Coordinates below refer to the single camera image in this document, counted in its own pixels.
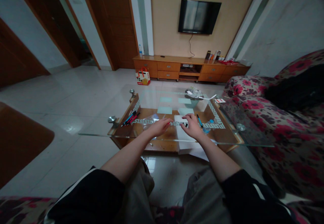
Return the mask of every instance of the blue pen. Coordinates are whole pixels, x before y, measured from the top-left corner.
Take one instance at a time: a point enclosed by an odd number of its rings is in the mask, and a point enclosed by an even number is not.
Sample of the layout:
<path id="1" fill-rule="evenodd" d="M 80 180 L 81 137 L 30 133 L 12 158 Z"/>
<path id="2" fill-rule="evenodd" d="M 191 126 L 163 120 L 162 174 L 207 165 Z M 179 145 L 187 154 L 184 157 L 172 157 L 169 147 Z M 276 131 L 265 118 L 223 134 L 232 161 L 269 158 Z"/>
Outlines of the blue pen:
<path id="1" fill-rule="evenodd" d="M 127 122 L 128 122 L 128 120 L 131 118 L 131 117 L 133 117 L 134 115 L 136 114 L 136 111 L 133 111 L 133 113 L 128 117 L 128 119 L 126 119 L 126 121 L 123 123 L 123 125 L 125 125 Z"/>
<path id="2" fill-rule="evenodd" d="M 199 118 L 198 114 L 197 114 L 197 118 L 198 118 L 198 120 L 199 120 L 199 123 L 200 123 L 200 127 L 201 127 L 201 128 L 204 128 L 204 126 L 203 126 L 203 124 L 201 123 L 201 120 L 200 120 L 200 118 Z"/>

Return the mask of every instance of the tiled floor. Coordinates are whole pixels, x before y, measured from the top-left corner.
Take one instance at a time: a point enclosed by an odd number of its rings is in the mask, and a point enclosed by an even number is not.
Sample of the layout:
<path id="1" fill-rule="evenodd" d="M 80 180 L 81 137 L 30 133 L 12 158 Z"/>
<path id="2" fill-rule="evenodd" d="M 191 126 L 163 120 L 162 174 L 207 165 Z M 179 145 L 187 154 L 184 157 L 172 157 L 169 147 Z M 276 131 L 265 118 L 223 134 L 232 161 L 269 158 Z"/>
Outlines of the tiled floor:
<path id="1" fill-rule="evenodd" d="M 100 167 L 118 148 L 108 137 L 80 136 L 87 131 L 106 135 L 111 127 L 107 117 L 122 116 L 129 105 L 130 89 L 194 85 L 204 90 L 223 90 L 223 86 L 175 81 L 151 81 L 137 85 L 135 71 L 99 71 L 81 66 L 50 76 L 34 78 L 0 91 L 0 101 L 55 132 L 53 142 L 6 186 L 0 196 L 59 197 L 88 171 Z M 155 180 L 150 195 L 154 204 L 174 205 L 183 197 L 188 178 L 206 165 L 190 155 L 144 154 Z"/>

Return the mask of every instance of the wall-mounted tv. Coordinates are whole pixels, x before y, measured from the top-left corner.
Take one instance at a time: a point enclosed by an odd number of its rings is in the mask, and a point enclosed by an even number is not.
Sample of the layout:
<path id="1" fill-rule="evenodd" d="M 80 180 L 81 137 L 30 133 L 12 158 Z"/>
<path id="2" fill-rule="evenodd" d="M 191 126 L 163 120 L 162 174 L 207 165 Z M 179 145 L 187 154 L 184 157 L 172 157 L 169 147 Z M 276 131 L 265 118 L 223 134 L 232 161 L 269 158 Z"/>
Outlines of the wall-mounted tv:
<path id="1" fill-rule="evenodd" d="M 181 0 L 178 32 L 212 34 L 221 4 Z"/>

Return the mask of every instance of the pants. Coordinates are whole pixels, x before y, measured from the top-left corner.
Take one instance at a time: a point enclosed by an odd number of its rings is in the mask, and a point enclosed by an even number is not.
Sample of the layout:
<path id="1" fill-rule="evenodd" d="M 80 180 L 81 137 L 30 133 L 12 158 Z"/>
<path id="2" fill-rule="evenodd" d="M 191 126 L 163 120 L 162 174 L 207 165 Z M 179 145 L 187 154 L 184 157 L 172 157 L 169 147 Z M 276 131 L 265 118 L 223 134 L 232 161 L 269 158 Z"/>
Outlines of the pants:
<path id="1" fill-rule="evenodd" d="M 255 170 L 255 163 L 241 160 L 246 158 L 248 153 L 250 153 L 248 149 L 238 147 L 228 155 L 253 178 L 264 184 L 260 173 Z M 153 188 L 153 178 L 149 175 L 145 162 L 140 161 L 126 184 L 123 206 L 115 223 L 155 223 L 148 199 Z M 224 197 L 210 166 L 194 173 L 188 180 L 184 195 L 181 223 L 232 223 L 230 213 L 223 204 Z"/>

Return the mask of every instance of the person's left hand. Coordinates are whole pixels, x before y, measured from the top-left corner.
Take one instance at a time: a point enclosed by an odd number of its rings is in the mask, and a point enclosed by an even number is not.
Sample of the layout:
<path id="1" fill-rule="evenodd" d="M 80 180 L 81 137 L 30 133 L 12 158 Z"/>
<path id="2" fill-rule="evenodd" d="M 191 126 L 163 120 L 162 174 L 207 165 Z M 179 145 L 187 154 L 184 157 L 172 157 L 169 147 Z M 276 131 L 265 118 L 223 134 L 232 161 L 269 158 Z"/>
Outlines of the person's left hand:
<path id="1" fill-rule="evenodd" d="M 146 130 L 146 132 L 149 133 L 152 138 L 160 136 L 166 132 L 170 126 L 170 122 L 173 122 L 173 120 L 170 118 L 160 119 L 159 121 L 153 123 L 151 127 Z"/>

